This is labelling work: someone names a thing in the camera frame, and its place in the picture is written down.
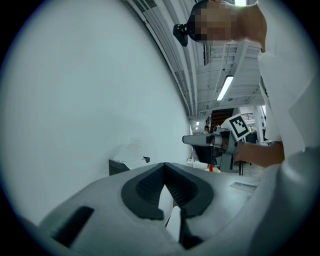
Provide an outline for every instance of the person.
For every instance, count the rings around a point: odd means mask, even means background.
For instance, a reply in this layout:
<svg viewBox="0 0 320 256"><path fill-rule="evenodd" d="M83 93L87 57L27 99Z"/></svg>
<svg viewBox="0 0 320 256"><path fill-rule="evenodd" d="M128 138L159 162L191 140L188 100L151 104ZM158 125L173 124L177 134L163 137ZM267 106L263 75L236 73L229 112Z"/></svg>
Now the person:
<svg viewBox="0 0 320 256"><path fill-rule="evenodd" d="M223 0L202 0L194 5L187 22L187 33L196 42L249 41L260 47L258 66L260 90L265 101L265 138L268 146L239 142L235 161L268 167L302 151L307 136L298 129L290 112L319 77L319 62L308 35L278 5L260 0L253 5L235 6ZM222 148L226 149L227 141Z"/></svg>
<svg viewBox="0 0 320 256"><path fill-rule="evenodd" d="M204 127L203 134L209 134L209 133L210 133L210 132L209 132L209 126L206 125L206 126Z"/></svg>

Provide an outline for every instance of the ceiling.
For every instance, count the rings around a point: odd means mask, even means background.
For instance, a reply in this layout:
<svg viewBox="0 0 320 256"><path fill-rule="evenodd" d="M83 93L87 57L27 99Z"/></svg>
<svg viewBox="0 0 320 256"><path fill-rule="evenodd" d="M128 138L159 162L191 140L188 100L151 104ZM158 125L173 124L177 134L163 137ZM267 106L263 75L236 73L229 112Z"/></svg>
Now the ceiling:
<svg viewBox="0 0 320 256"><path fill-rule="evenodd" d="M182 47L172 34L173 26L187 22L195 0L126 1L145 20L158 43L190 120L206 119L213 110L264 105L259 89L257 45L247 41L203 45L189 39L188 46ZM227 75L234 79L223 99L217 101Z"/></svg>

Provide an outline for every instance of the fluorescent light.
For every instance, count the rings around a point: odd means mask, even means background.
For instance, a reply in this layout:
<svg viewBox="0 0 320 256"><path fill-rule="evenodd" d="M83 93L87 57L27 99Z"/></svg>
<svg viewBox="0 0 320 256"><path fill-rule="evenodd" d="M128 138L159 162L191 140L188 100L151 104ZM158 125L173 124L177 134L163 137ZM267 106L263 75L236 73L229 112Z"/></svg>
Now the fluorescent light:
<svg viewBox="0 0 320 256"><path fill-rule="evenodd" d="M235 0L235 5L236 6L246 6L247 0Z"/></svg>
<svg viewBox="0 0 320 256"><path fill-rule="evenodd" d="M220 91L220 94L218 96L218 98L216 99L217 101L221 101L222 98L225 96L229 86L231 85L232 80L234 79L233 75L227 75L225 77L223 86L222 86L222 90Z"/></svg>

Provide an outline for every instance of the ceiling pipe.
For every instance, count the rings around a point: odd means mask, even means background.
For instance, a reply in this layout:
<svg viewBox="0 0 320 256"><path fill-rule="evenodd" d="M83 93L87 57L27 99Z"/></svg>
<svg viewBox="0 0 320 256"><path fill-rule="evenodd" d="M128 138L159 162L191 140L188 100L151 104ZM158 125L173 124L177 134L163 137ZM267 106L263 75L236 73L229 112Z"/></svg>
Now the ceiling pipe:
<svg viewBox="0 0 320 256"><path fill-rule="evenodd" d="M167 7L165 6L164 2L162 0L154 0L155 4L158 6L160 13L162 14L162 16L164 17L168 29L170 31L173 30L175 23L172 20ZM184 76L185 76L185 80L186 80L186 85L188 87L188 92L189 92L189 99L190 99L190 103L191 103L191 112L192 112L192 116L195 115L195 110L194 110L194 104L193 104L193 97L192 97L192 90L191 90L191 83L190 83L190 76L189 76L189 70L188 70L188 65L187 65L187 60L186 60L186 56L185 53L182 49L182 46L180 45L180 43L178 42L178 40L176 38L174 39L174 43L176 45L176 48L178 50L181 62L182 62L182 68L184 71Z"/></svg>
<svg viewBox="0 0 320 256"><path fill-rule="evenodd" d="M190 113L190 108L189 108L189 105L188 105L188 103L187 103L186 97L185 97L185 95L182 93L182 88L181 88L181 85L180 85L180 83L179 83L179 81L178 81L178 78L177 78L177 76L176 76L176 73L175 73L175 71L174 71L174 69L173 69L173 67L172 67L172 65L171 65L171 63L170 63L170 61L169 61L169 59L168 59L168 56L167 56L167 54L166 54L163 46L161 45L161 43L160 43L160 41L159 41L156 33L154 32L154 30L153 30L152 27L150 26L150 24L149 24L149 22L147 21L146 17L143 15L143 13L140 11L140 9L136 6L136 4L135 4L132 0L126 0L126 1L132 6L132 8L135 10L135 12L139 15L139 17L140 17L140 18L142 19L142 21L145 23L146 27L148 28L148 30L150 31L151 35L153 36L156 44L157 44L158 47L160 48L160 51L161 51L161 53L163 54L163 56L164 56L164 58L165 58L165 61L167 62L168 66L169 66L169 69L170 69L170 71L171 71L171 73L172 73L172 75L173 75L173 78L174 78L174 80L175 80L175 82L176 82L179 90L181 91L181 95L182 95L183 101L184 101L184 103L185 103L185 105L186 105L186 108L187 108L187 110L188 110L188 115L190 116L190 115L191 115L191 113Z"/></svg>
<svg viewBox="0 0 320 256"><path fill-rule="evenodd" d="M210 47L210 64L209 64L209 77L208 77L208 83L207 83L207 86L208 86L208 90L207 90L207 97L206 97L206 101L205 102L208 102L209 101L209 92L210 92L210 81L211 81L211 74L212 74L212 55L211 55L211 52L212 52L212 47Z"/></svg>
<svg viewBox="0 0 320 256"><path fill-rule="evenodd" d="M183 12L183 3L181 3L180 0L180 4L177 0L170 0L173 10L175 11L177 17L178 17L178 22L180 24L186 24L188 22L188 20L186 19L184 12ZM189 60L190 60L190 64L191 64L191 73L192 73L192 81L193 81L193 90L194 90L194 107L195 107L195 117L197 117L198 115L198 82L197 82L197 70L196 70L196 62L195 60L195 53L194 53L194 49L192 47L192 43L188 43L188 45L186 46L187 48L187 52L189 55Z"/></svg>
<svg viewBox="0 0 320 256"><path fill-rule="evenodd" d="M188 11L188 9L187 9L186 1L184 1L184 0L179 0L179 1L180 1L181 6L182 6L182 10L183 10L185 19L188 20L189 19L189 13L191 11ZM198 57L197 57L198 56L198 52L197 52L197 48L196 48L196 43L193 40L189 40L189 43L192 45L193 52L195 53L194 54L194 63L195 63L195 66L197 68L198 67Z"/></svg>
<svg viewBox="0 0 320 256"><path fill-rule="evenodd" d="M170 40L164 30L164 28L162 27L162 24L161 22L159 21L157 15L155 14L155 12L152 10L152 8L150 7L150 5L146 2L146 0L142 0L143 3L145 4L145 6L147 6L148 10L152 13L152 15L154 16L154 18L148 13L147 9L144 7L144 5L141 3L140 0L137 0L137 2L141 5L141 7L144 9L145 13L149 15L150 19L153 21L155 27L158 29L158 31L160 32L160 34L163 36L163 40L165 42L165 45L166 47L169 49L172 57L173 57L173 60L175 61L175 64L176 64L176 68L177 68L177 71L179 73L179 76L182 78L182 72L180 70L180 67L179 67L179 62L178 62L178 59L177 59L177 56L175 54L175 50L173 49L173 46L171 45L170 43ZM181 82L182 82L182 85L183 85L183 88L184 88L184 91L185 93L187 93L187 88L186 88L186 84L185 84L185 81L183 79L181 79Z"/></svg>
<svg viewBox="0 0 320 256"><path fill-rule="evenodd" d="M224 59L225 59L225 51L226 51L226 44L223 45L222 59L221 59L221 63L220 63L219 75L218 75L218 78L217 78L216 83L215 83L215 88L214 88L214 91L213 91L212 99L210 101L209 109L211 107L212 101L214 100L214 97L215 97L215 94L216 94L216 90L217 90L217 87L218 87L218 84L219 84L219 81L220 81L222 66L223 66Z"/></svg>

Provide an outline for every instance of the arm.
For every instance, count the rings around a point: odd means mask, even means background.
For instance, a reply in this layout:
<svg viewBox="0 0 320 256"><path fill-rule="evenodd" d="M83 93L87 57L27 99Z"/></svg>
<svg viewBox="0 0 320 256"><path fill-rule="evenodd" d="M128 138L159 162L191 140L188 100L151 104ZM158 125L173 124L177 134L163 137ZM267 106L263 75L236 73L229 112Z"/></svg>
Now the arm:
<svg viewBox="0 0 320 256"><path fill-rule="evenodd" d="M269 146L239 142L234 161L245 161L261 167L281 164L285 159L282 142L274 142Z"/></svg>

